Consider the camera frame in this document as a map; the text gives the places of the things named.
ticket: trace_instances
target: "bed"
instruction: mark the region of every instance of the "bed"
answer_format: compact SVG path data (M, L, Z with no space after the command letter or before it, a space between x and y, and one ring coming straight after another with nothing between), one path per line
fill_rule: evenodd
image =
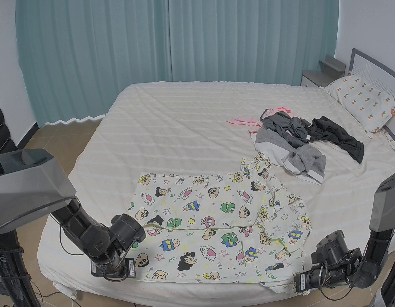
M369 62L375 69L373 59L367 57L353 51L350 68L358 64L366 70ZM385 73L395 78L387 70ZM308 254L315 251L321 238L337 229L343 230L349 248L363 251L369 237L373 193L395 172L395 151L382 133L370 139L320 88L231 82L133 84L120 93L69 178L88 214L110 224L114 215L127 210L142 171L217 174L239 167L242 156L254 157L247 128L226 120L236 115L258 116L266 107L276 106L289 106L309 121L324 115L364 143L361 164L331 143L311 143L326 156L322 185L273 166L277 177L305 200L313 219L312 235L304 245ZM86 256L67 255L60 246L58 231L59 226L49 217L38 249L41 272L58 286L160 307L246 306L294 295L277 294L258 283L180 284L131 279L111 283L92 277ZM63 238L68 251L79 252ZM395 235L389 251L394 250Z

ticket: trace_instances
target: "nightstand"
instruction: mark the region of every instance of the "nightstand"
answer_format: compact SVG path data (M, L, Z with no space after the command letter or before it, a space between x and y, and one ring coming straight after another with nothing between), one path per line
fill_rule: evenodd
M328 84L345 76L345 64L326 55L325 60L318 60L319 70L303 70L302 86L325 88Z

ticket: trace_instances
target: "robotic arm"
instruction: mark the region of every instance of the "robotic arm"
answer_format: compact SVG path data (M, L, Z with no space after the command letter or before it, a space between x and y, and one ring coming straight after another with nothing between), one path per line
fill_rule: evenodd
M110 227L100 224L75 193L58 161L44 149L0 155L0 278L15 306L39 306L16 228L48 214L89 257L93 276L112 282L136 276L133 258L125 257L134 243L146 238L143 227L127 214L114 216Z
M389 243L395 231L395 174L383 181L375 192L369 229L364 256L359 248L348 250L341 230L321 240L316 252L311 254L312 263L317 265L294 278L297 293L341 285L363 289L374 284L387 261ZM386 307L395 301L395 263L370 306L375 306L375 301L378 304L378 300L380 306Z

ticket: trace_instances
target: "headboard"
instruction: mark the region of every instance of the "headboard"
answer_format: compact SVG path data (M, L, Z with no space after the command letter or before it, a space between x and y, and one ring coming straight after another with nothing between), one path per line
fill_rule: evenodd
M395 98L395 72L356 48L353 48L351 53L349 72L368 79ZM384 125L384 129L395 141L395 116Z

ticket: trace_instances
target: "gray garment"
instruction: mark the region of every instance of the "gray garment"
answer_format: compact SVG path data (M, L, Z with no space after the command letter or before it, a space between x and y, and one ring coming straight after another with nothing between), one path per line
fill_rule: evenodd
M264 119L260 118L260 120L265 128L277 132L294 148L308 143L309 137L307 137L308 133L304 126L310 126L311 124L306 120L298 117L291 118L284 111L279 111Z
M310 145L294 148L271 129L260 128L256 135L256 150L268 155L270 162L284 166L294 175L321 184L324 178L326 156Z

